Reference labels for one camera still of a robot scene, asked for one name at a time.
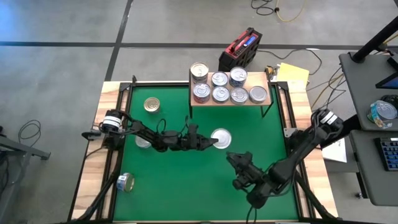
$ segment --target gray carpet floor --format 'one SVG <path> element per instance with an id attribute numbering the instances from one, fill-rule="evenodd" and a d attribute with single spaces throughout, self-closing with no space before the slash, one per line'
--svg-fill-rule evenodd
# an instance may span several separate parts
<path id="1" fill-rule="evenodd" d="M 0 42 L 115 43 L 127 0 L 2 0 Z M 299 12 L 302 1 L 280 1 L 285 18 Z M 243 0 L 134 0 L 124 43 L 228 44 L 247 27 L 263 33 L 262 44 L 363 45 L 397 15 L 393 0 L 308 0 L 302 15 L 282 23 L 275 15 L 259 16 Z M 398 45 L 398 40 L 391 44 Z M 290 52 L 271 49 L 285 56 Z M 122 47 L 110 80 L 186 80 L 188 67 L 206 62 L 218 68 L 223 49 Z M 11 214 L 11 222 L 55 223 L 67 219 L 90 129 L 105 79 L 112 47 L 10 47 L 0 44 L 0 125 L 11 139 L 30 119 L 42 123 L 35 145 L 51 152 L 49 161 L 32 159 Z M 309 88 L 327 81 L 347 50 L 317 50 L 321 69 Z M 286 62 L 314 71 L 318 60 L 295 52 L 280 60 L 258 53 L 249 71 Z M 312 104 L 322 89 L 308 92 Z M 322 106 L 327 91 L 314 109 Z M 330 108 L 343 119 L 354 114 L 349 91 Z M 341 217 L 398 223 L 398 209 L 357 200 L 358 183 L 351 174 L 330 174 Z"/>

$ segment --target green mat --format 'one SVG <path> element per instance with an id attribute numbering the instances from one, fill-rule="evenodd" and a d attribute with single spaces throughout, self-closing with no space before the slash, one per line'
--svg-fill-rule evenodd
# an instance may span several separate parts
<path id="1" fill-rule="evenodd" d="M 152 96 L 160 100 L 158 114 L 144 110 L 144 101 Z M 164 118 L 166 129 L 179 131 L 189 115 L 188 87 L 134 87 L 131 115 L 152 129 Z M 136 182 L 132 192 L 118 192 L 115 221 L 246 219 L 250 205 L 245 193 L 232 186 L 235 173 L 226 160 L 226 151 L 250 151 L 253 163 L 263 169 L 284 158 L 277 103 L 264 119 L 257 106 L 196 107 L 191 122 L 198 124 L 198 132 L 208 137 L 217 128 L 227 129 L 232 135 L 231 145 L 227 149 L 209 147 L 205 151 L 160 153 L 151 147 L 137 147 L 135 136 L 129 136 L 121 172 L 134 174 Z M 297 217 L 293 190 L 285 196 L 270 198 L 257 211 L 258 220 Z"/>

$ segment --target keyboard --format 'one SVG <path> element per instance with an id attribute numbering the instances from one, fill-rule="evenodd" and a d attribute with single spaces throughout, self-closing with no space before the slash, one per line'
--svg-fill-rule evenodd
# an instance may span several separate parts
<path id="1" fill-rule="evenodd" d="M 398 171 L 398 138 L 374 139 L 386 171 Z"/>

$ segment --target canned food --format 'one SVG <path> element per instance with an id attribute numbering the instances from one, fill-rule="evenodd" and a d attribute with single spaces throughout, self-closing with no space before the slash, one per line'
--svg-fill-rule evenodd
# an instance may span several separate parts
<path id="1" fill-rule="evenodd" d="M 149 141 L 146 141 L 145 139 L 136 136 L 136 144 L 138 147 L 143 148 L 143 149 L 147 149 L 151 146 Z"/>
<path id="2" fill-rule="evenodd" d="M 206 103 L 210 99 L 210 86 L 199 83 L 193 86 L 193 99 L 197 103 Z"/>
<path id="3" fill-rule="evenodd" d="M 206 83 L 209 67 L 203 62 L 195 62 L 189 72 L 194 83 Z"/>
<path id="4" fill-rule="evenodd" d="M 371 108 L 368 111 L 368 119 L 375 123 L 379 128 L 389 128 L 392 123 L 389 120 L 397 117 L 397 109 L 394 105 L 387 103 L 382 100 L 377 100 L 371 104 Z"/>
<path id="5" fill-rule="evenodd" d="M 160 109 L 160 101 L 159 101 L 159 99 L 155 98 L 155 97 L 149 97 L 144 102 L 144 108 L 149 113 L 157 113 L 157 112 L 159 112 L 159 109 Z"/>
<path id="6" fill-rule="evenodd" d="M 215 72 L 211 76 L 211 82 L 214 87 L 226 86 L 226 84 L 228 83 L 228 76 L 224 72 Z"/>
<path id="7" fill-rule="evenodd" d="M 130 192 L 134 186 L 134 176 L 129 173 L 124 173 L 120 175 L 116 181 L 116 188 L 124 192 Z"/>
<path id="8" fill-rule="evenodd" d="M 231 144 L 232 140 L 231 133 L 223 128 L 214 130 L 211 134 L 211 138 L 218 139 L 218 142 L 213 144 L 217 149 L 225 149 Z"/>
<path id="9" fill-rule="evenodd" d="M 248 72 L 242 67 L 234 67 L 231 69 L 231 78 L 229 84 L 233 87 L 242 87 L 248 77 Z"/>
<path id="10" fill-rule="evenodd" d="M 249 99 L 253 103 L 262 103 L 267 98 L 267 90 L 261 86 L 254 86 L 249 91 Z"/>
<path id="11" fill-rule="evenodd" d="M 243 105 L 248 98 L 248 92 L 244 88 L 234 88 L 231 91 L 231 101 L 236 105 Z"/>
<path id="12" fill-rule="evenodd" d="M 225 87 L 218 86 L 213 89 L 213 100 L 216 103 L 225 103 L 229 99 L 229 90 Z"/>

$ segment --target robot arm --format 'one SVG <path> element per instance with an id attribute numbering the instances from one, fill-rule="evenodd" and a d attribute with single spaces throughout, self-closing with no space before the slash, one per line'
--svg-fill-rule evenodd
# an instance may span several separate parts
<path id="1" fill-rule="evenodd" d="M 252 163 L 252 154 L 227 152 L 227 160 L 234 167 L 236 179 L 233 186 L 247 193 L 246 199 L 253 208 L 261 208 L 269 197 L 279 195 L 294 178 L 295 168 L 317 145 L 338 135 L 343 121 L 329 110 L 318 110 L 311 116 L 311 126 L 299 131 L 288 140 L 293 149 L 288 158 L 277 161 L 266 171 Z M 254 185 L 252 190 L 246 188 Z"/>
<path id="2" fill-rule="evenodd" d="M 119 127 L 123 118 L 129 122 L 129 125 L 125 131 L 120 131 Z M 158 131 L 151 130 L 141 121 L 133 119 L 129 114 L 119 110 L 108 110 L 104 121 L 99 124 L 99 130 L 105 134 L 110 136 L 134 134 L 150 142 L 152 147 L 158 152 L 165 152 L 168 148 L 172 151 L 187 151 L 190 149 L 203 151 L 218 142 L 218 139 L 206 138 L 198 134 L 198 125 L 196 124 L 189 124 L 186 127 L 188 131 L 185 135 L 182 134 L 182 131 L 162 131 L 159 133 Z"/>

